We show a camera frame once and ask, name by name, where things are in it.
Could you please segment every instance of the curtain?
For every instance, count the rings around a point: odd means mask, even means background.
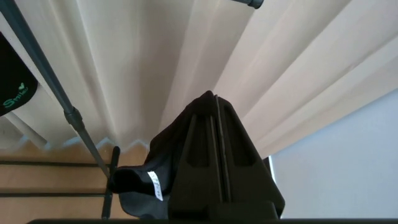
[[[149,142],[206,90],[227,99],[262,157],[398,87],[395,0],[17,0],[95,142]],[[76,136],[38,79],[5,116],[38,147]]]

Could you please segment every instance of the wooden floor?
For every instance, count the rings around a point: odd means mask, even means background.
[[[110,163],[112,145],[99,149],[102,158]],[[119,166],[140,165],[147,149],[138,145],[120,155]],[[18,151],[0,151],[0,160],[94,162],[84,146],[45,152],[27,142]],[[35,192],[102,192],[106,178],[100,168],[38,167],[0,165],[0,191]],[[87,198],[0,198],[0,223],[21,224],[37,218],[101,218],[103,197]],[[120,207],[114,195],[111,218],[134,218]]]

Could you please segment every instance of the beige curtain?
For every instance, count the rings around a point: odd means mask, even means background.
[[[17,0],[94,141],[149,142],[206,90],[235,107],[262,157],[398,87],[396,0]],[[40,82],[6,115],[36,145],[76,136]]]

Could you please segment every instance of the black cloth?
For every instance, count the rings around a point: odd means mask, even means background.
[[[35,94],[37,80],[7,39],[0,35],[0,116],[27,103]]]
[[[119,194],[123,210],[139,218],[167,219],[168,201],[177,173],[192,115],[216,116],[214,95],[207,91],[193,100],[181,114],[150,142],[150,151],[142,166],[118,167],[110,189]],[[163,201],[155,196],[148,172],[154,171],[160,182]]]

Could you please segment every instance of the garment label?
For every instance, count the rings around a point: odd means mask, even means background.
[[[163,195],[162,195],[162,188],[160,187],[160,182],[159,178],[157,178],[157,175],[154,171],[148,172],[150,179],[154,183],[154,189],[155,189],[155,196],[157,199],[163,201]]]

